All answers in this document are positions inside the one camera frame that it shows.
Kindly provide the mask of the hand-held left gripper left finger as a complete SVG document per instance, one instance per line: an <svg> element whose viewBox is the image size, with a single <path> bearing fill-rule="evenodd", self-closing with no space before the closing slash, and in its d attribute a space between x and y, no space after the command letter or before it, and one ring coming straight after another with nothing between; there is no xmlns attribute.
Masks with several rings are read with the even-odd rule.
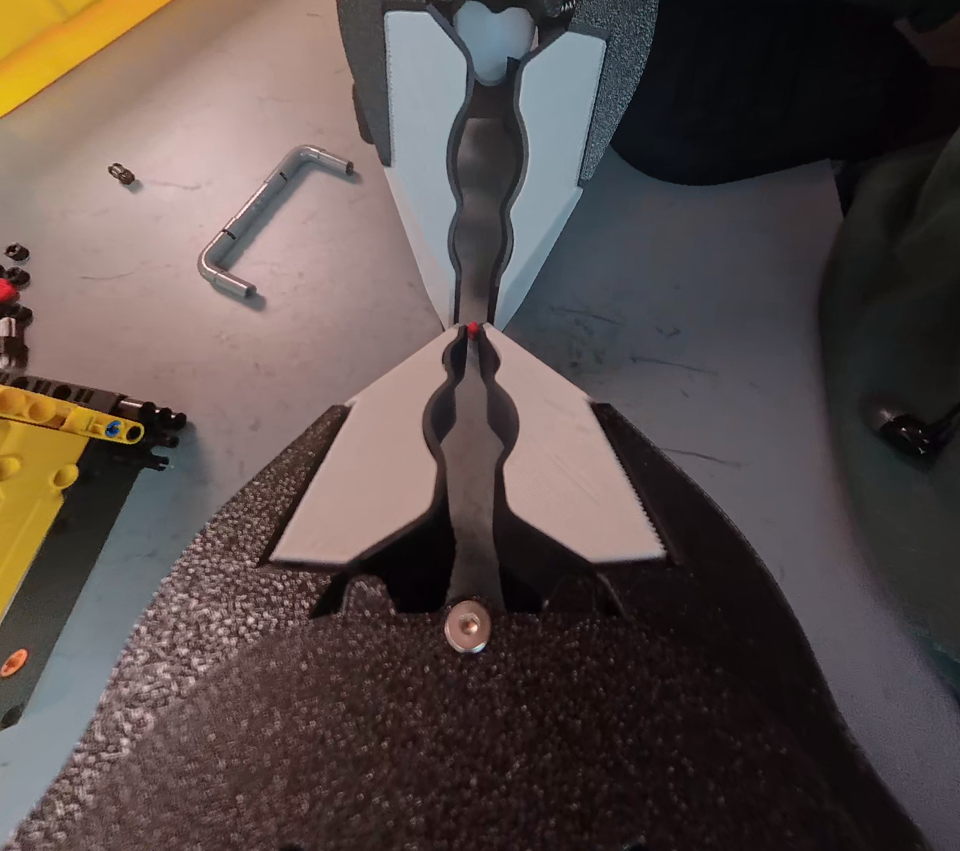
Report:
<svg viewBox="0 0 960 851"><path fill-rule="evenodd" d="M338 405L338 423L264 562L330 576L316 614L340 608L348 585L373 576L401 613L445 603L456 555L442 441L469 335L443 331Z"/></svg>

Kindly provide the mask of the yellow lego robot model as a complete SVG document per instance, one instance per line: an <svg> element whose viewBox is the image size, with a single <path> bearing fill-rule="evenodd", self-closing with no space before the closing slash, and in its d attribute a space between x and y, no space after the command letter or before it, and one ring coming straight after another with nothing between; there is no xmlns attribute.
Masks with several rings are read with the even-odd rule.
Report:
<svg viewBox="0 0 960 851"><path fill-rule="evenodd" d="M1 728L16 725L142 472L185 413L11 369L1 375Z"/></svg>

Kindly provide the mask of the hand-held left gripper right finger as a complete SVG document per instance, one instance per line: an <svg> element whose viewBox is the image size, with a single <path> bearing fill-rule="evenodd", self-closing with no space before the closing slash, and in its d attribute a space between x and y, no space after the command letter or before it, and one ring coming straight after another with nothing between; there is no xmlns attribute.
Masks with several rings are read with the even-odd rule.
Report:
<svg viewBox="0 0 960 851"><path fill-rule="evenodd" d="M506 609L540 613L566 581L665 561L592 398L492 326L480 328L480 370L501 444L492 535Z"/></svg>

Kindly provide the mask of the person's right forearm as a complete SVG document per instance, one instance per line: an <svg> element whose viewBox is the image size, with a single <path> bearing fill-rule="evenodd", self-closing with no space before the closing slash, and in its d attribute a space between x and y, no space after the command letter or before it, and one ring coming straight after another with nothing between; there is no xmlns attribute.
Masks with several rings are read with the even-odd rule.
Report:
<svg viewBox="0 0 960 851"><path fill-rule="evenodd" d="M958 0L659 0L649 56L614 132L634 169L716 185L951 137L958 67L898 28Z"/></svg>

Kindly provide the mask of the pile of black red pins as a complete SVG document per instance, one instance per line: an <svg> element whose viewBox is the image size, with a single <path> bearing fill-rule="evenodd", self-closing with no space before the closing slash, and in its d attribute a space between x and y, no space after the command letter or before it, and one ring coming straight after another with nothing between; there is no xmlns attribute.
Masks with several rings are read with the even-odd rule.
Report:
<svg viewBox="0 0 960 851"><path fill-rule="evenodd" d="M30 273L21 265L29 258L21 244L7 245L3 254L12 266L1 267L1 370L13 372L29 365L30 350L27 332L34 313L22 300L22 293L31 282Z"/></svg>

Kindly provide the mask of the black hoodie drawstring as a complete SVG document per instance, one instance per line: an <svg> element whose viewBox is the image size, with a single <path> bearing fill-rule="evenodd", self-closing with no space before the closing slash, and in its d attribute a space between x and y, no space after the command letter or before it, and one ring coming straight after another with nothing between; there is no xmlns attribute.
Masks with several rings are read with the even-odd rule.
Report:
<svg viewBox="0 0 960 851"><path fill-rule="evenodd" d="M900 403L869 396L861 403L861 417L882 442L909 461L933 464L958 434L959 402L927 421Z"/></svg>

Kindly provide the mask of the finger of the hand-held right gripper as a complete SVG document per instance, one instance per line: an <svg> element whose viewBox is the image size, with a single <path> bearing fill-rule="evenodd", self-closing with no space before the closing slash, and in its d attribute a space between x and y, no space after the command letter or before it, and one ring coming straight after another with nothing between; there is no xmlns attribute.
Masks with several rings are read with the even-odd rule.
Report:
<svg viewBox="0 0 960 851"><path fill-rule="evenodd" d="M513 113L521 137L517 185L506 208L508 246L496 276L492 324L516 314L576 207L606 55L600 37L567 30L520 62Z"/></svg>
<svg viewBox="0 0 960 851"><path fill-rule="evenodd" d="M471 54L434 8L383 17L390 133L385 175L427 296L457 323L460 265L452 235L462 211L456 152L474 91Z"/></svg>

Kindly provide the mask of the grey bent lego tube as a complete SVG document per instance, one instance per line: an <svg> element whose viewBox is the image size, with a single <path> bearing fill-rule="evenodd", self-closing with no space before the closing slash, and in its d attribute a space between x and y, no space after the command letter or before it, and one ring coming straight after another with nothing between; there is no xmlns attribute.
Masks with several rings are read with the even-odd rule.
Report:
<svg viewBox="0 0 960 851"><path fill-rule="evenodd" d="M344 180L353 180L355 177L352 160L316 145L301 144L292 148L199 253L198 274L217 292L243 302L258 295L254 283L226 269L224 262L258 221L292 191L295 178L307 167L323 170Z"/></svg>

